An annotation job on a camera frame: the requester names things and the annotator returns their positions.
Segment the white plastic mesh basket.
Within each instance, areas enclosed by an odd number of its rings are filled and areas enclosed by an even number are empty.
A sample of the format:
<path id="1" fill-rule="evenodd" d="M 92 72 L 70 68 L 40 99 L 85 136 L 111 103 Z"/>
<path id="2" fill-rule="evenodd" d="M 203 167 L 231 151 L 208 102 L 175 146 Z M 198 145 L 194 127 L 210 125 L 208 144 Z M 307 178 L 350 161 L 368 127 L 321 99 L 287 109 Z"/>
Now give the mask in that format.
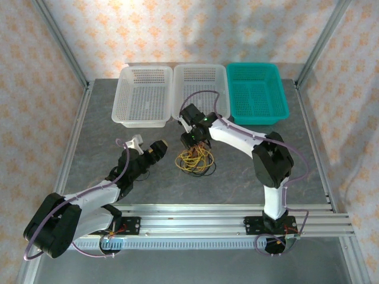
<path id="1" fill-rule="evenodd" d="M 209 114 L 230 117 L 226 68 L 220 64 L 179 64 L 174 67 L 171 115 L 177 119 L 182 105 L 194 104 Z"/>
<path id="2" fill-rule="evenodd" d="M 129 66 L 121 70 L 111 119 L 127 128 L 162 128 L 171 117 L 173 70 Z"/>

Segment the teal plastic mesh basket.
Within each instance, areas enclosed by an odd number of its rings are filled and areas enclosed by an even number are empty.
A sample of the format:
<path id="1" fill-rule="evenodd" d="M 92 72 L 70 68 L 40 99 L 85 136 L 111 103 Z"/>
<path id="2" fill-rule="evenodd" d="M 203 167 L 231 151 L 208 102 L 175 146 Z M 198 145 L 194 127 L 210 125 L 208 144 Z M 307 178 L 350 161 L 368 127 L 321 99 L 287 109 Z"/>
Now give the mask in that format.
<path id="1" fill-rule="evenodd" d="M 230 111 L 238 125 L 274 125 L 289 115 L 279 70 L 271 63 L 230 63 L 226 67 Z"/>

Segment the base electronics board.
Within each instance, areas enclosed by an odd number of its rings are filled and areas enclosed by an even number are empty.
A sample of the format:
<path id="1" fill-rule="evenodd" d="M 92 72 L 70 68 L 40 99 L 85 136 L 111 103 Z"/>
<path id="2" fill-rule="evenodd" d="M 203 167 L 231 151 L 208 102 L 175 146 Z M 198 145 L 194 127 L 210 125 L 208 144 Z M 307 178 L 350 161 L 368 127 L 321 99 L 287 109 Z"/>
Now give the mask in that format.
<path id="1" fill-rule="evenodd" d="M 288 254 L 293 250 L 299 239 L 300 237 L 297 234 L 268 235 L 264 252 L 272 257 Z"/>
<path id="2" fill-rule="evenodd" d="M 122 251 L 124 241 L 113 236 L 104 235 L 99 240 L 99 250 L 105 256 L 115 257 Z"/>

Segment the aluminium table side rail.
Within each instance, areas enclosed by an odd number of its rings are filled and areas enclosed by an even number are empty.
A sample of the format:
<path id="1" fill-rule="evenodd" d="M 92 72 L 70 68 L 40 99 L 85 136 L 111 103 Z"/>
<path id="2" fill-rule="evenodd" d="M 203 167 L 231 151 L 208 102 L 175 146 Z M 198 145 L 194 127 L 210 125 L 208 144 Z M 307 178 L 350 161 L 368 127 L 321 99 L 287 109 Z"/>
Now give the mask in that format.
<path id="1" fill-rule="evenodd" d="M 307 132 L 310 139 L 310 144 L 313 150 L 314 158 L 317 164 L 317 169 L 320 175 L 320 179 L 322 181 L 323 190 L 325 193 L 326 200 L 331 206 L 331 210 L 333 213 L 339 213 L 338 207 L 336 206 L 335 197 L 333 196 L 332 189 L 330 187 L 329 180 L 327 178 L 327 174 L 325 171 L 325 167 L 322 162 L 322 157 L 320 155 L 320 151 L 316 141 L 316 127 L 312 126 L 312 115 L 311 111 L 306 107 L 306 101 L 303 95 L 300 92 L 300 87 L 296 81 L 293 80 L 294 89 L 296 91 L 296 95 L 298 98 L 298 102 L 300 104 L 301 112 L 303 115 L 303 119 L 307 128 Z"/>
<path id="2" fill-rule="evenodd" d="M 58 172 L 56 182 L 54 184 L 54 192 L 62 194 L 65 190 L 66 182 L 68 179 L 70 167 L 73 157 L 75 155 L 76 146 L 79 140 L 82 124 L 85 118 L 85 113 L 89 104 L 91 93 L 94 86 L 94 81 L 90 81 L 83 90 L 83 95 L 76 112 L 73 126 L 70 132 L 68 144 L 63 155 L 62 163 Z"/>

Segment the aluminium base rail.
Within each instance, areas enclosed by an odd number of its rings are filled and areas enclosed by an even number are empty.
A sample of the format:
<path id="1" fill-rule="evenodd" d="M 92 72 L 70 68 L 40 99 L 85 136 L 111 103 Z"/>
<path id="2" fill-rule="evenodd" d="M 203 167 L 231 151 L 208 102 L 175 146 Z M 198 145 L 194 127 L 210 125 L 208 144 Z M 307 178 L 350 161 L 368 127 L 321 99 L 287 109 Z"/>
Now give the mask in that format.
<path id="1" fill-rule="evenodd" d="M 142 238 L 241 238 L 243 220 L 260 216 L 262 205 L 115 205 L 125 217 L 140 217 Z M 329 204 L 292 205 L 302 237 L 352 237 L 347 213 L 335 213 Z"/>

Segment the aluminium frame post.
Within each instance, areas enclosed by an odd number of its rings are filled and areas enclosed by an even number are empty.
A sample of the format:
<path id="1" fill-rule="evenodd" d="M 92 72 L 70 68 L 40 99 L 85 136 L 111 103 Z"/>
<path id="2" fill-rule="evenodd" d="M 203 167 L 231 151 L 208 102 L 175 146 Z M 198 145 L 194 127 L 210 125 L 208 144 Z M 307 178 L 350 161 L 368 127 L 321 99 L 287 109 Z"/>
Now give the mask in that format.
<path id="1" fill-rule="evenodd" d="M 89 81 L 84 75 L 78 61 L 75 58 L 71 48 L 69 47 L 67 41 L 65 40 L 60 28 L 58 27 L 56 21 L 53 18 L 52 13 L 47 7 L 44 0 L 31 0 L 31 3 L 36 8 L 37 12 L 40 14 L 42 20 L 46 24 L 50 34 L 57 43 L 60 51 L 63 54 L 63 57 L 66 59 L 68 65 L 72 69 L 73 74 L 77 78 L 78 82 L 84 87 L 87 88 Z"/>
<path id="2" fill-rule="evenodd" d="M 336 27 L 340 23 L 347 8 L 352 0 L 338 0 L 333 12 L 331 13 L 324 29 L 322 30 L 315 46 L 313 47 L 308 59 L 306 60 L 297 80 L 294 81 L 296 89 L 300 89 L 310 76 L 311 71 L 316 65 L 317 60 L 322 54 Z"/>

